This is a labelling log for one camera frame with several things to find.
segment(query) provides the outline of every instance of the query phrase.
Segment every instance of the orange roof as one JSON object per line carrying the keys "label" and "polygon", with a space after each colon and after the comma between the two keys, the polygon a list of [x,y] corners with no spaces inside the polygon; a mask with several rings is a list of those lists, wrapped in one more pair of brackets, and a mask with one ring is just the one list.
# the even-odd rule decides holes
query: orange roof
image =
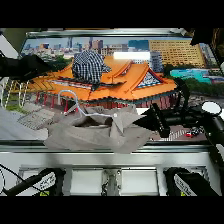
{"label": "orange roof", "polygon": [[[52,84],[54,90],[48,92],[58,94],[62,89],[72,90],[77,94],[78,98],[83,101],[100,100],[108,97],[132,101],[142,98],[149,98],[150,96],[162,94],[164,92],[170,92],[176,87],[173,80],[158,76],[148,67],[147,63],[131,64],[130,60],[114,60],[113,57],[107,56],[105,58],[105,64],[110,66],[112,71],[109,73],[103,73],[101,81],[106,83],[122,82],[120,85],[114,87],[100,87],[96,91],[91,92],[90,89]],[[121,75],[129,65],[130,68],[127,73],[125,75]],[[56,75],[73,77],[71,67],[71,64],[68,65],[62,71],[57,72]],[[136,88],[144,79],[148,71],[162,83],[154,86]],[[62,93],[62,95],[73,98],[73,95],[70,93],[65,92]]]}

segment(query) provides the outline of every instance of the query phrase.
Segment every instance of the gray garment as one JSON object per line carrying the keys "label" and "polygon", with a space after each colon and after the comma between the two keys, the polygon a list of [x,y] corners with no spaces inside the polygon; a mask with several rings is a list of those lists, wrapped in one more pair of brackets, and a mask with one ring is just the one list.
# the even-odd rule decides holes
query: gray garment
{"label": "gray garment", "polygon": [[145,116],[137,114],[135,105],[112,110],[103,107],[86,107],[83,110],[88,114],[102,113],[113,117],[83,115],[74,120],[80,116],[78,112],[55,117],[53,124],[47,127],[49,137],[44,144],[53,150],[111,149],[115,153],[131,153],[142,147],[150,137],[149,130],[133,124]]}

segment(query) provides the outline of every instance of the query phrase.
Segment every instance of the black cable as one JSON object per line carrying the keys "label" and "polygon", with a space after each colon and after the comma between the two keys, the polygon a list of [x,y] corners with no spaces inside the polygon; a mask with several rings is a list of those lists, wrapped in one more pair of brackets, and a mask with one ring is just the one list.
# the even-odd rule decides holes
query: black cable
{"label": "black cable", "polygon": [[3,169],[5,169],[5,170],[7,170],[8,172],[10,172],[10,173],[12,173],[13,175],[15,175],[15,176],[16,176],[17,178],[19,178],[21,181],[23,181],[24,183],[26,183],[29,187],[32,187],[32,188],[38,190],[39,192],[44,193],[46,196],[49,196],[46,192],[44,192],[44,191],[40,190],[39,188],[34,187],[33,185],[27,183],[26,180],[24,180],[22,177],[20,177],[18,174],[16,174],[15,172],[13,172],[12,170],[10,170],[9,168],[3,166],[2,164],[0,164],[0,167],[2,167]]}
{"label": "black cable", "polygon": [[0,173],[2,174],[2,178],[3,178],[3,188],[2,188],[2,191],[0,192],[0,194],[1,194],[4,191],[4,188],[5,188],[5,176],[4,176],[1,169],[0,169]]}

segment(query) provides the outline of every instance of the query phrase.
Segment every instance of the yellow building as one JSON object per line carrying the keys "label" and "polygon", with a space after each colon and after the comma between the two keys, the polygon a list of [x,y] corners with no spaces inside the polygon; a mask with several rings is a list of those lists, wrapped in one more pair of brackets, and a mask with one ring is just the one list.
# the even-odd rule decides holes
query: yellow building
{"label": "yellow building", "polygon": [[191,40],[150,40],[150,51],[159,51],[162,56],[162,63],[172,64],[193,64],[204,68],[205,62],[199,44],[190,45]]}

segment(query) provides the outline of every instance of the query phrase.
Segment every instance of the black and white checkered fabric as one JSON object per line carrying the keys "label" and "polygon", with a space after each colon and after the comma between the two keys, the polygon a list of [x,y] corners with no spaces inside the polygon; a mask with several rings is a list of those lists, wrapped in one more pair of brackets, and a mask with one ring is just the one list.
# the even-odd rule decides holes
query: black and white checkered fabric
{"label": "black and white checkered fabric", "polygon": [[99,84],[102,72],[110,72],[111,68],[104,64],[102,55],[90,50],[74,55],[72,71],[75,78]]}

